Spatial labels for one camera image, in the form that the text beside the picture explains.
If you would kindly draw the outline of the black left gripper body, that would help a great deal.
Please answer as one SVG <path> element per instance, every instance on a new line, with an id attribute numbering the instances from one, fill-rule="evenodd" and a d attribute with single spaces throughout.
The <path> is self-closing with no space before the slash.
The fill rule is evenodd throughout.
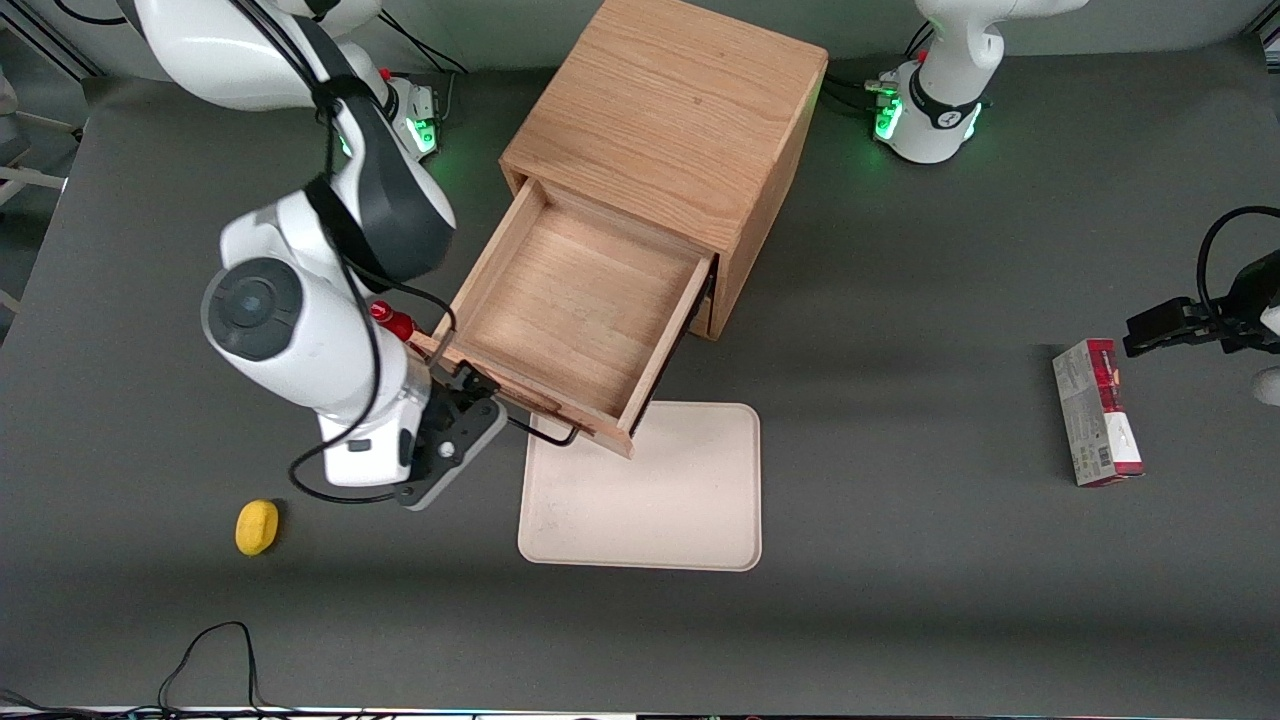
<path id="1" fill-rule="evenodd" d="M 1244 266 L 1222 297 L 1222 320 L 1231 331 L 1222 337 L 1222 351 L 1258 350 L 1277 355 L 1277 331 L 1263 323 L 1263 314 L 1277 309 L 1279 251 Z"/>

